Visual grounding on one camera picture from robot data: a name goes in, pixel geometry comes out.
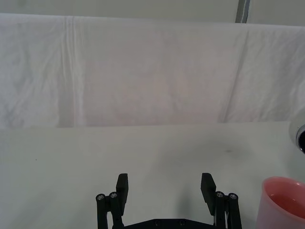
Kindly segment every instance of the white sheet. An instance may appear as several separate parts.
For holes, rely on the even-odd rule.
[[[0,127],[285,121],[302,27],[0,14]]]

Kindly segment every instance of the bolt head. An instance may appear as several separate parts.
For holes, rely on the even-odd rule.
[[[102,199],[104,199],[104,195],[99,195],[99,196],[97,197],[97,200],[102,200]]]
[[[110,197],[111,198],[116,198],[118,195],[116,194],[116,193],[112,193],[111,195],[110,195]]]
[[[230,198],[231,198],[231,199],[237,199],[237,196],[234,195],[234,194],[231,194],[231,195],[230,195]]]
[[[223,194],[220,193],[220,192],[217,192],[216,195],[217,195],[217,197],[220,197],[220,198],[221,198],[221,197],[224,197]]]

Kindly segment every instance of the black lens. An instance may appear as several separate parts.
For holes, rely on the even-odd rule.
[[[305,132],[301,133],[298,139],[298,145],[300,147],[300,150],[303,151],[303,153],[305,153]]]

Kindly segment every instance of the plastic cup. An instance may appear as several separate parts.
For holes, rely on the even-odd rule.
[[[305,229],[305,184],[271,177],[262,189],[256,229]]]

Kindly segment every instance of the white table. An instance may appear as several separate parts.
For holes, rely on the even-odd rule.
[[[0,228],[96,229],[95,196],[129,175],[125,225],[155,218],[212,223],[202,172],[239,195],[254,228],[261,182],[305,182],[305,155],[287,122],[197,126],[24,129],[0,132]]]

